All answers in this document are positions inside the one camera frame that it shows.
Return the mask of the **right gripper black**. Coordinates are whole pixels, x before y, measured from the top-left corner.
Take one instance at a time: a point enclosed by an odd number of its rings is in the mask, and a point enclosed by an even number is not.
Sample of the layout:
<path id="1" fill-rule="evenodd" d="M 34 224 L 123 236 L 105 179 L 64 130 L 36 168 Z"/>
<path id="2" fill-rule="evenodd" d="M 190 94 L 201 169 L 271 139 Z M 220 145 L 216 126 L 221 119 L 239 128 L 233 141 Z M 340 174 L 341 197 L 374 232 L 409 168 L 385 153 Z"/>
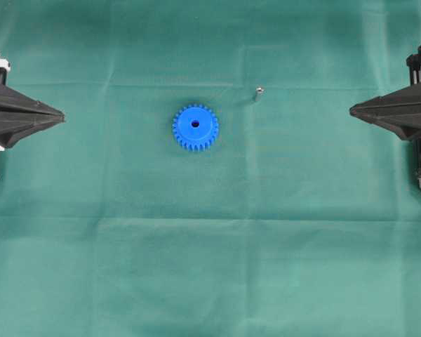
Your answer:
<path id="1" fill-rule="evenodd" d="M 421 82 L 421 51 L 407 57 L 406 64 L 409 70 L 410 84 Z M 371 100 L 355 104 L 349 109 L 350 115 L 361 121 L 373 124 L 394 133 L 401 140 L 413 141 L 417 160 L 416 176 L 421 190 L 421 126 L 411 126 L 400 121 L 387 121 L 377 116 L 363 114 L 367 111 L 378 112 L 379 110 L 393 111 L 397 109 L 413 109 L 421 107 L 421 95 L 407 96 L 378 96 Z"/>

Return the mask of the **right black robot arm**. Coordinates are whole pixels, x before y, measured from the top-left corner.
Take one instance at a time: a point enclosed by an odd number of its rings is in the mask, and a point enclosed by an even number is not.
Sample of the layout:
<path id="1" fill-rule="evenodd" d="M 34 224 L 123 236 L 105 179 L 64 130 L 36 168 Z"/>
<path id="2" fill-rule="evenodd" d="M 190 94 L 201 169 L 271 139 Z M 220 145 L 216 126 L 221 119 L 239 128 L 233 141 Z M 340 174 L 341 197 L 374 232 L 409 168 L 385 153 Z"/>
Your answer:
<path id="1" fill-rule="evenodd" d="M 349 109 L 351 116 L 394 133 L 413 144 L 415 175 L 421 190 L 421 45 L 407 57 L 410 85 L 372 98 Z"/>

